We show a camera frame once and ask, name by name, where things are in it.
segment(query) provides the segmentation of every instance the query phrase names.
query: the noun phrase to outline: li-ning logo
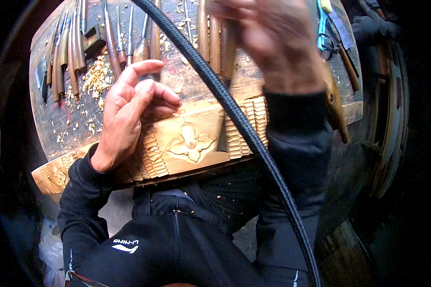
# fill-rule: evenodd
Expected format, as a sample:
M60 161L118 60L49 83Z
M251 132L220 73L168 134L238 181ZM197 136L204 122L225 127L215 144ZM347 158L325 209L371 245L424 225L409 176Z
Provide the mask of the li-ning logo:
M136 247L134 247L134 248L127 248L127 247L124 247L124 246L123 246L123 245L121 245L121 244L117 244L117 245L113 245L113 246L112 246L112 248L115 248L115 249L118 249L118 250L121 250L121 251L128 252L129 254L134 253L138 247L139 247L139 246L136 246Z

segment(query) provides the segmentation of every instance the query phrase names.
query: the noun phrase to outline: sleeve cuff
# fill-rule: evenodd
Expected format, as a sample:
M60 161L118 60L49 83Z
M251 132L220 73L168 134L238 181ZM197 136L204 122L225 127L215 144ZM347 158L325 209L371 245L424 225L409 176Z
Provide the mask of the sleeve cuff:
M94 188L110 186L111 174L107 172L99 172L91 165L91 157L97 149L99 143L92 145L84 158L79 160L76 165L76 171L80 181L87 186Z
M327 118L326 91L291 95L263 89L267 101L269 125L278 131L321 128Z

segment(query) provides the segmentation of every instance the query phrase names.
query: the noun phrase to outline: carved flower motif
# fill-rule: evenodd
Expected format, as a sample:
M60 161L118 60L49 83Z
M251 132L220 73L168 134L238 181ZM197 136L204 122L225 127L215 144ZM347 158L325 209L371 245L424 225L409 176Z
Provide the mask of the carved flower motif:
M198 164L216 138L209 135L197 135L193 127L184 123L179 138L173 138L166 147L166 152L173 158L185 159L192 164Z

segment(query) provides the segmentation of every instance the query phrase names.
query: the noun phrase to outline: workbench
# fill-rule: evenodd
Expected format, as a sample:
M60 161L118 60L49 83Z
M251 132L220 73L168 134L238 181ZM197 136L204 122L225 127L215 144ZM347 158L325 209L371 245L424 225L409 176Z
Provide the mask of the workbench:
M188 13L192 20L192 24L197 24L198 16L198 0L187 0ZM350 32L351 27L346 13L340 0L331 0L334 11L343 20L347 30ZM58 16L61 13L62 6L69 9L69 13L74 8L74 0L65 0L42 24L39 30L35 33L31 44L30 66L29 66L29 85L30 97L32 103L32 111L34 114L35 125L37 133L40 138L42 149L48 161L55 160L61 156L74 154L77 151L83 150L82 156L86 153L86 147L90 144L100 140L102 132L102 109L100 108L99 101L104 100L108 89L102 91L98 98L92 97L87 91L82 91L84 85L83 73L78 73L78 82L80 87L80 100L76 102L74 99L65 97L61 103L54 103L52 101L52 90L48 91L48 100L45 103L40 95L37 87L34 71L37 68L39 61L42 59L48 49L47 44L51 38L51 33L57 22ZM130 9L134 5L126 0L107 0L107 9L110 15L110 21L116 27L116 6L119 5L119 21L121 33L124 33L123 38L128 38L128 26ZM94 24L101 25L104 22L103 5L100 0L87 0L87 27ZM317 9L317 1L309 0L311 11L315 12L315 29L318 29L319 13ZM176 10L183 9L183 5L178 6L177 0L163 0L161 3L161 11L163 11L173 23L179 23L185 19L185 13L178 13ZM133 15L133 28L132 40L133 47L137 47L142 32L142 24L144 20L144 12L135 6ZM147 38L150 38L150 24L149 20L147 28ZM113 29L115 39L117 39L116 29ZM359 63L359 56L356 45L348 50L356 70L359 75L361 68ZM182 108L179 114L185 115L186 113L196 111L198 109L210 109L212 106L219 106L217 100L212 93L208 90L206 85L202 82L201 78L196 74L194 69L187 66L181 59L182 55L175 48L173 43L170 43L168 51L162 51L161 60L165 62L164 68L161 70L161 82L170 86L171 88L180 88L182 93L179 95L182 100ZM108 62L108 56L105 56L105 62ZM86 59L87 68L93 66L96 59ZM261 97L261 89L263 84L262 74L254 61L250 60L249 56L243 51L238 50L235 59L235 71L233 75L232 85L230 89L231 95L234 99L242 103L250 99L257 99ZM347 124L358 121L362 118L362 77L358 78L360 90L353 92L348 74L343 65L343 61L339 55L334 55L328 61L328 65L334 74L335 82L337 83L340 91L341 103L343 114ZM70 85L68 72L64 73L65 91ZM54 173L63 174L62 181L67 176L66 168L70 166L72 160L63 165L63 170L54 170ZM54 188L48 192L61 192L60 188Z

